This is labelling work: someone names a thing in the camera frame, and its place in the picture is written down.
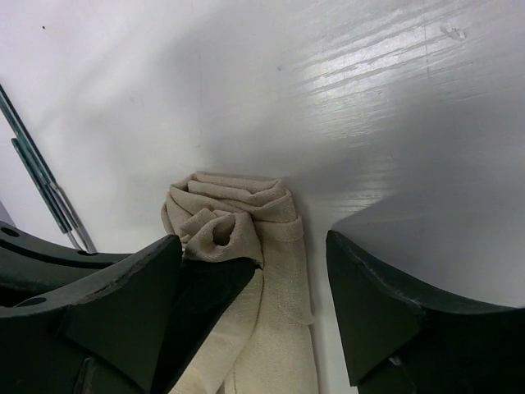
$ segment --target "white painted wooden surface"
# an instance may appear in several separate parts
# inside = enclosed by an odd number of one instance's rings
[[[524,2],[0,3],[2,83],[100,250],[162,236],[167,185],[195,170],[288,177],[322,393],[349,392],[332,226],[447,290],[525,303]]]

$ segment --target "beige cloth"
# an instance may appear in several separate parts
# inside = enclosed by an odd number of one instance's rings
[[[197,172],[170,186],[162,222],[186,258],[262,267],[171,393],[316,394],[303,223],[282,181]]]

